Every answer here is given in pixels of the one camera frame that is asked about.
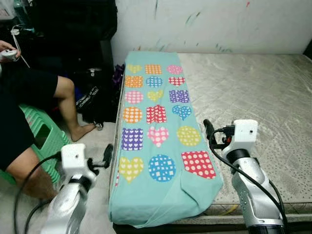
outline blue circle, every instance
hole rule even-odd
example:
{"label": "blue circle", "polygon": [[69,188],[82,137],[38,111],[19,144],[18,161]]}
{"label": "blue circle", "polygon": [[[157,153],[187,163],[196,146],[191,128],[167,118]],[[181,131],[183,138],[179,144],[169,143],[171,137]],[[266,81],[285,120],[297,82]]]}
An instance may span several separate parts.
{"label": "blue circle", "polygon": [[162,85],[162,78],[151,76],[146,79],[146,84],[152,88],[157,88]]}
{"label": "blue circle", "polygon": [[176,174],[176,165],[172,158],[166,155],[156,155],[148,164],[150,176],[158,182],[168,182]]}

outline black shorts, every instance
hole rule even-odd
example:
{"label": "black shorts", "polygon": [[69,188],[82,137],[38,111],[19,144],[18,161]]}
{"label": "black shorts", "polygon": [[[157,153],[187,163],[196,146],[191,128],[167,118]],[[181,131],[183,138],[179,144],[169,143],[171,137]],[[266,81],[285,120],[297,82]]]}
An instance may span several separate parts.
{"label": "black shorts", "polygon": [[35,141],[19,104],[44,109],[52,102],[58,76],[2,64],[0,77],[0,169],[5,171]]}

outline bed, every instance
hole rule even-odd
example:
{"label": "bed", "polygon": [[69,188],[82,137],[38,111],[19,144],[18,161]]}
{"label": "bed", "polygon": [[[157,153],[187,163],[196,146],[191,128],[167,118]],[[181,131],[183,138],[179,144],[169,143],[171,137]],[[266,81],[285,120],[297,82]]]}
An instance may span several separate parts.
{"label": "bed", "polygon": [[[196,120],[215,128],[236,118],[259,122],[252,156],[277,186],[289,222],[312,221],[312,62],[304,55],[179,54]],[[121,94],[116,129],[120,140]],[[110,192],[116,183],[116,151]],[[226,165],[215,161],[224,185],[211,206],[179,225],[243,225]]]}

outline hand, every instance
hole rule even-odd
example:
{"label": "hand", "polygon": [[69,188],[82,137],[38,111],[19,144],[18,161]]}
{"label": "hand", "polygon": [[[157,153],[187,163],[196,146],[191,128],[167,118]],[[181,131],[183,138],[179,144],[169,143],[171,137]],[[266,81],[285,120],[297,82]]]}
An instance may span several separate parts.
{"label": "hand", "polygon": [[[0,40],[0,52],[2,52],[3,50],[17,50],[16,48],[14,48],[11,44]],[[20,56],[20,51],[17,50],[17,54],[16,54],[16,58],[18,58]],[[7,59],[7,58],[1,58],[0,62],[11,62],[11,60]]]}

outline white controller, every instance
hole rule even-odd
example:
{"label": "white controller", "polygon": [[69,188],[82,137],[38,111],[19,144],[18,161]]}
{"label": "white controller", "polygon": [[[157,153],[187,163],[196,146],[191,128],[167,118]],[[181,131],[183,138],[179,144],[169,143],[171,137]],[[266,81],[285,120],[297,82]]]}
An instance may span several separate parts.
{"label": "white controller", "polygon": [[2,58],[6,58],[6,59],[9,59],[9,60],[16,60],[16,55],[17,54],[18,54],[17,50],[3,50],[0,53],[0,60]]}

